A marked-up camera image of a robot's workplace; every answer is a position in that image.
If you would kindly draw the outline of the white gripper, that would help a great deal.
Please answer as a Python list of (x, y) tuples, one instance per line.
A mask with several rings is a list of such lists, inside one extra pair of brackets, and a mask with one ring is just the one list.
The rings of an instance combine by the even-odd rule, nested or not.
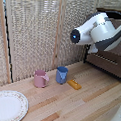
[(96, 48), (95, 44), (92, 44), (89, 46), (89, 49), (88, 49), (88, 53), (91, 54), (91, 53), (97, 53), (98, 52), (98, 49)]

